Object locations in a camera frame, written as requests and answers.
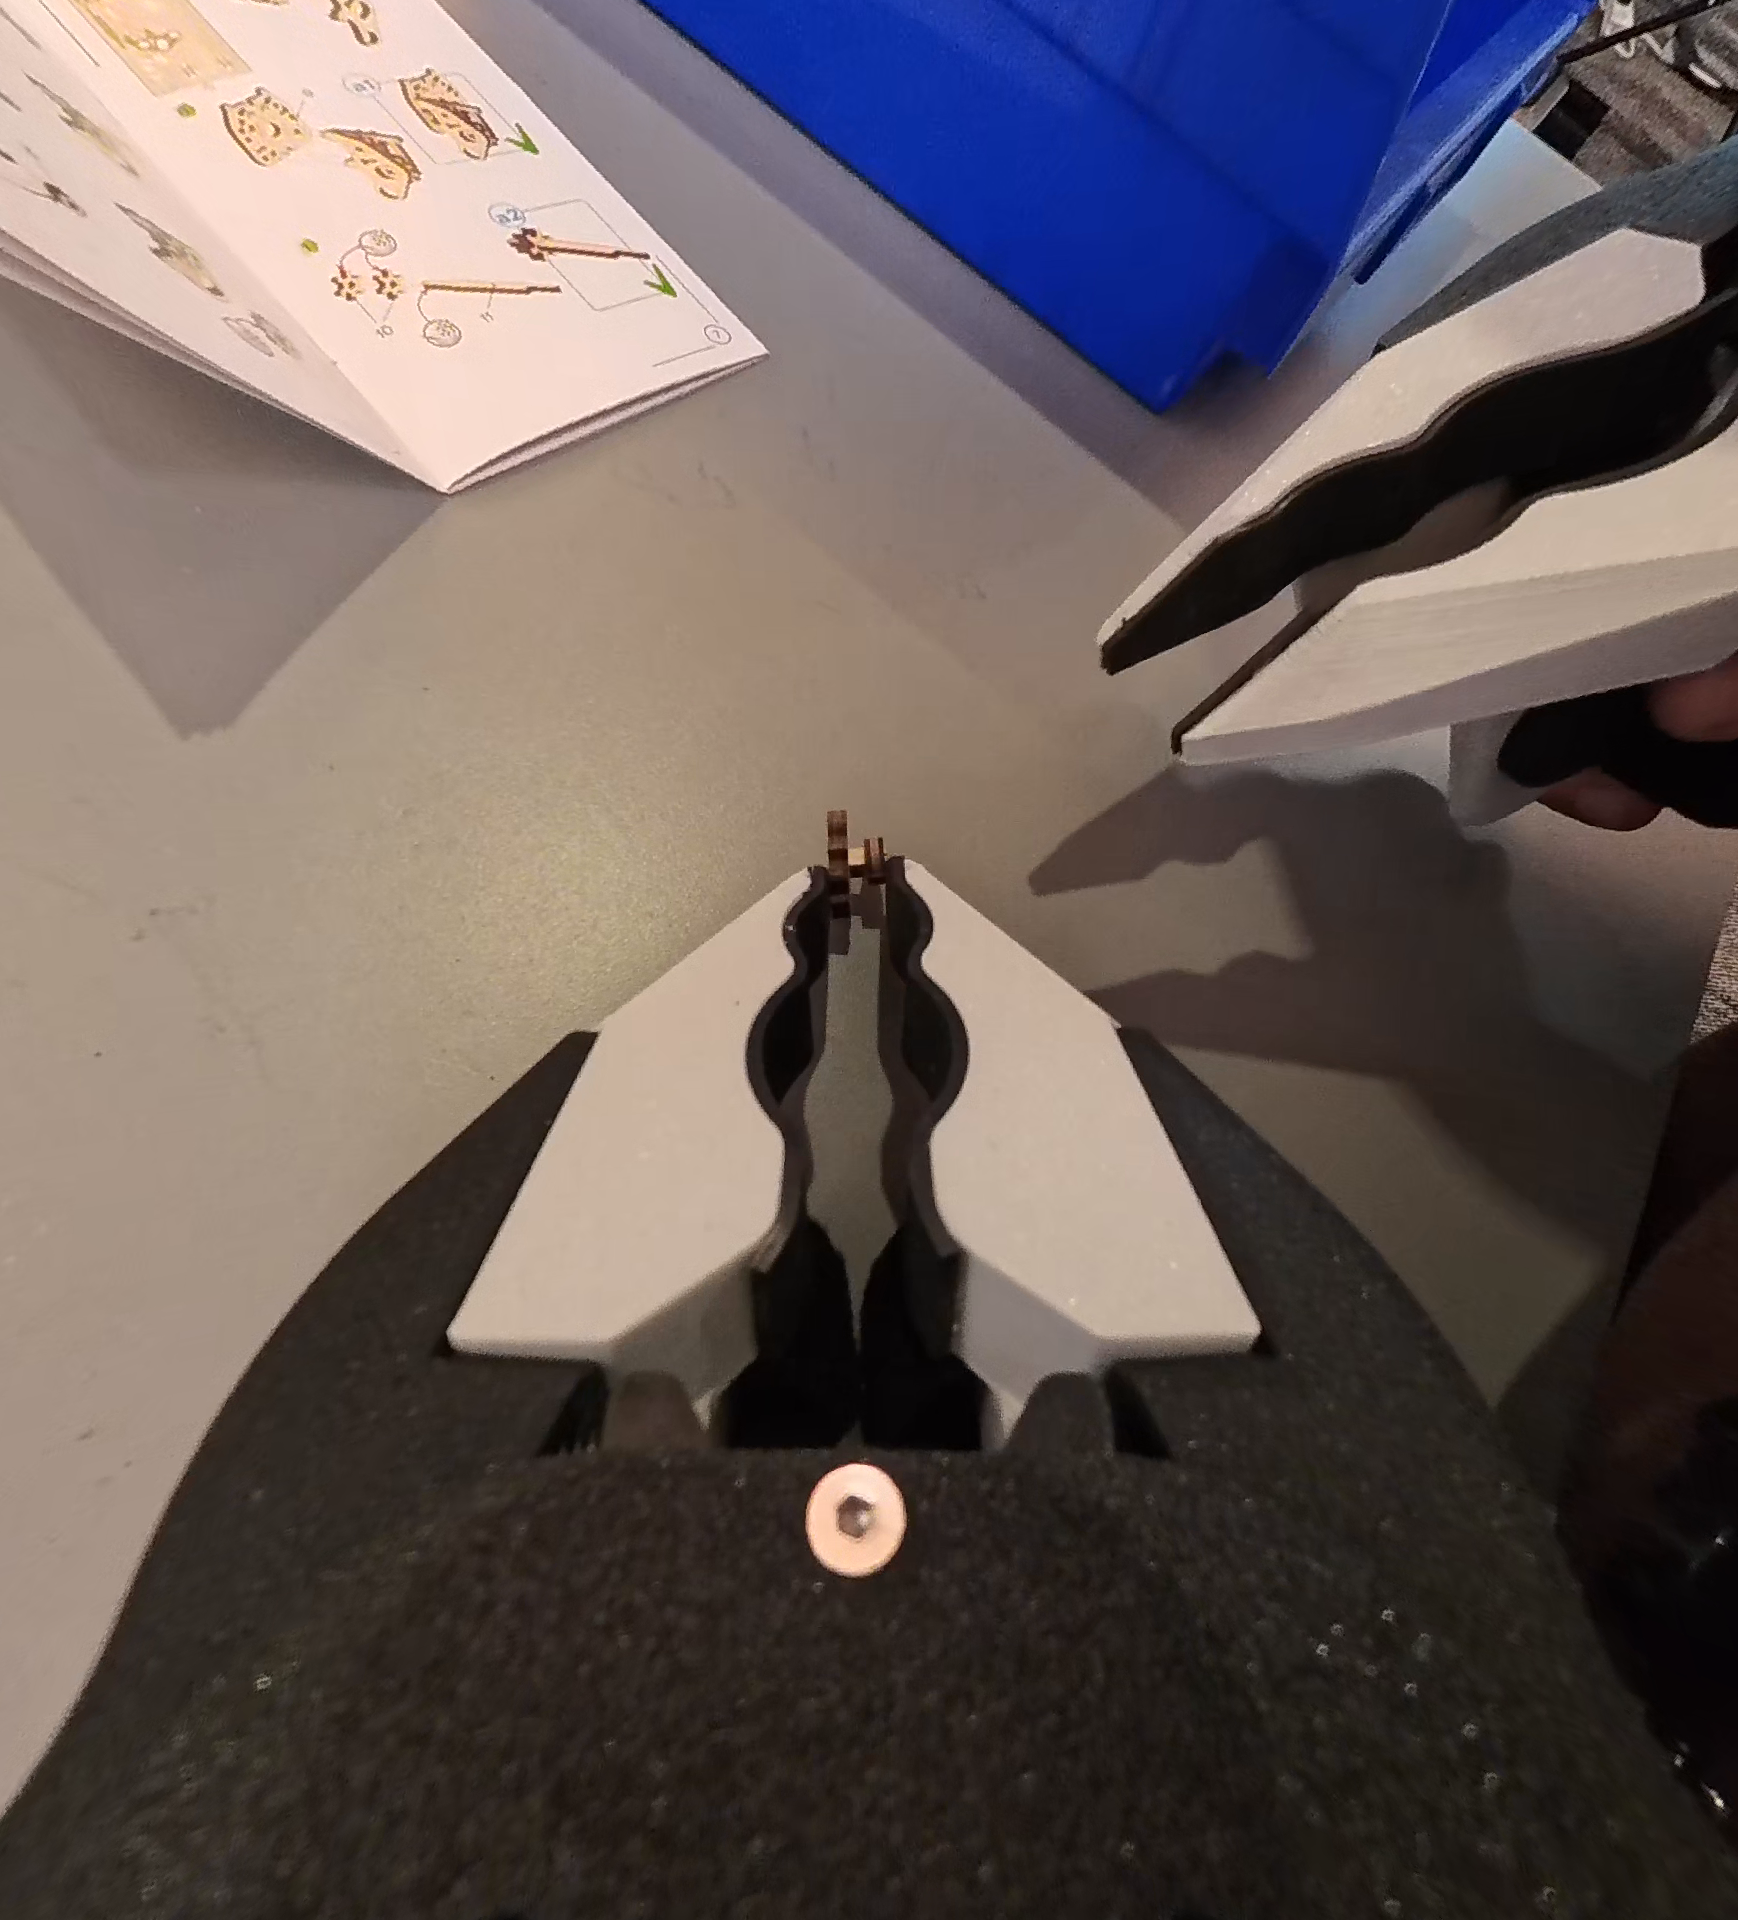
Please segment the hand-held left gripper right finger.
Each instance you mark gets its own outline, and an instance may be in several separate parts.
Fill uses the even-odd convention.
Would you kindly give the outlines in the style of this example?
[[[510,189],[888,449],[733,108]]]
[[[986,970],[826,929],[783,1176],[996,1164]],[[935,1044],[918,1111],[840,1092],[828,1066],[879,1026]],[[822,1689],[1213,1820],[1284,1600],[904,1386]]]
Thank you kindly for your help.
[[[908,933],[902,1012],[936,1020],[911,1193],[951,1265],[946,1351],[1000,1442],[1046,1380],[1241,1355],[1263,1331],[1129,1056],[1090,997],[912,859],[885,933]]]

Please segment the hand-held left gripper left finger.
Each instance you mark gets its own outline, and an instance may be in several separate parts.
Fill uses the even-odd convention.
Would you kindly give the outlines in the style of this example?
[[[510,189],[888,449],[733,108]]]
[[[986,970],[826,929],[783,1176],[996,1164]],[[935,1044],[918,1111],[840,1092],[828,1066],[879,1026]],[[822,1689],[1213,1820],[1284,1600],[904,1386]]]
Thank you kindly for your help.
[[[591,1037],[446,1328],[455,1355],[674,1380],[760,1355],[757,1278],[808,1207],[831,902],[791,873]]]

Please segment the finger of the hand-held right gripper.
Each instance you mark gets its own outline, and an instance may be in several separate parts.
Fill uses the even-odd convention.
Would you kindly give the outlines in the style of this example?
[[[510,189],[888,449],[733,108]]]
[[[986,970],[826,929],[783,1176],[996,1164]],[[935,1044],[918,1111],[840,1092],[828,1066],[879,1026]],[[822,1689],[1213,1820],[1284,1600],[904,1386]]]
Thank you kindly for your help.
[[[1226,654],[1231,630],[1288,620],[1223,660],[1256,677],[1355,587],[1453,559],[1501,532],[1510,471],[1550,440],[1553,379],[1662,346],[1654,322],[1699,296],[1697,252],[1609,237],[1586,261],[1498,289],[1498,252],[1428,300],[1135,589],[1099,637],[1119,677],[1172,653]]]
[[[1489,825],[1536,797],[1498,754],[1536,707],[1738,650],[1738,411],[1695,450],[1553,492],[1489,540],[1355,587],[1194,726],[1192,769],[1449,732],[1447,799]]]

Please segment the small wooden gear part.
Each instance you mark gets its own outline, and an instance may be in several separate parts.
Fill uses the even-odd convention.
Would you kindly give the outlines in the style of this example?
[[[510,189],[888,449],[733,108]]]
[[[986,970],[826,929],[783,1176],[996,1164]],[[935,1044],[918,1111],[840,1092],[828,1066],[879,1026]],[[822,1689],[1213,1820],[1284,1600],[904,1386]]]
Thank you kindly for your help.
[[[881,924],[888,852],[879,834],[852,837],[847,809],[824,818],[824,902],[831,924]]]

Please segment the blue plastic bin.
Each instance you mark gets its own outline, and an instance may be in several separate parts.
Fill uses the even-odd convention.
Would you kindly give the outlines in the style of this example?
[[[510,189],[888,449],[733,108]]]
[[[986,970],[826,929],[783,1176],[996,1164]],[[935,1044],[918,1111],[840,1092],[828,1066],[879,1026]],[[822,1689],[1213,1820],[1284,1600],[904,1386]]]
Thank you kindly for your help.
[[[1126,396],[1269,373],[1584,3],[653,3]]]

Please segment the white instruction booklet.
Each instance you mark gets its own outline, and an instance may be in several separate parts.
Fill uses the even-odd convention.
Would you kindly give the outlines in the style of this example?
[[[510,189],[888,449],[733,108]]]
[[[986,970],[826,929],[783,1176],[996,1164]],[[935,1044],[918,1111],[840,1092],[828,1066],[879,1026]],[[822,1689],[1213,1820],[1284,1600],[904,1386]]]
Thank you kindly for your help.
[[[443,495],[765,359],[427,3],[0,3],[0,277]]]

